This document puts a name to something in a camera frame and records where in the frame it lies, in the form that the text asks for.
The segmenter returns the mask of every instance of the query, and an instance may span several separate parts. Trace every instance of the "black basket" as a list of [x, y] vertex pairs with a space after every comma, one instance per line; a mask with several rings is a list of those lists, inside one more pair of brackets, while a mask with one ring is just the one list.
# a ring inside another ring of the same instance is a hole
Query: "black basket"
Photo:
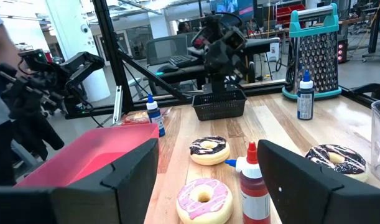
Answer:
[[200, 121], [234, 118], [244, 114], [246, 96], [242, 90], [196, 95], [192, 100]]

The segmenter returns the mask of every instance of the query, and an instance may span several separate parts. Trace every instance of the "red squeeze bottle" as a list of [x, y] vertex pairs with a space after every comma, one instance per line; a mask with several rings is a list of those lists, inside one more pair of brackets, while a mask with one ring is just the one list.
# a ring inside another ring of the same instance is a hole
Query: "red squeeze bottle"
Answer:
[[270, 224], [270, 194], [257, 161], [255, 142], [250, 142], [246, 163], [240, 174], [245, 224]]

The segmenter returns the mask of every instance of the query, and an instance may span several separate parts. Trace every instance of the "cheese grater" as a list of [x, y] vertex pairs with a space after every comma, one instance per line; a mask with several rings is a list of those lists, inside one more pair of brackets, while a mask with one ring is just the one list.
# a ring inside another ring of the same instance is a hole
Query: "cheese grater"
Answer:
[[[301, 28], [299, 20], [325, 16], [322, 26]], [[293, 11], [290, 16], [289, 53], [284, 96], [297, 99], [299, 83], [306, 70], [313, 81], [315, 99], [340, 95], [338, 85], [338, 34], [339, 22], [336, 4], [325, 7]]]

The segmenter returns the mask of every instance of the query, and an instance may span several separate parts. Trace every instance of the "person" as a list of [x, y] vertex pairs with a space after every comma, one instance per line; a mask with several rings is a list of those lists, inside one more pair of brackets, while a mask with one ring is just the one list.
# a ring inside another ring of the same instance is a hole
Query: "person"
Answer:
[[[7, 30], [0, 18], [0, 63], [17, 65], [20, 61], [18, 50], [7, 34]], [[8, 117], [9, 109], [0, 98], [0, 185], [14, 185], [14, 171], [12, 168], [12, 123]]]
[[178, 29], [177, 34], [183, 34], [186, 32], [191, 32], [191, 28], [187, 22], [179, 22], [177, 29]]

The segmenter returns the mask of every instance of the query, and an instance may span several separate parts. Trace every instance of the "pink tray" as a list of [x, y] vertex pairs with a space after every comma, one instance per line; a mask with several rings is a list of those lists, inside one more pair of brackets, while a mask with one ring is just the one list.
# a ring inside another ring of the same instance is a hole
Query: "pink tray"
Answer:
[[15, 187], [65, 187], [115, 161], [150, 138], [159, 138], [158, 125], [138, 124], [90, 130]]

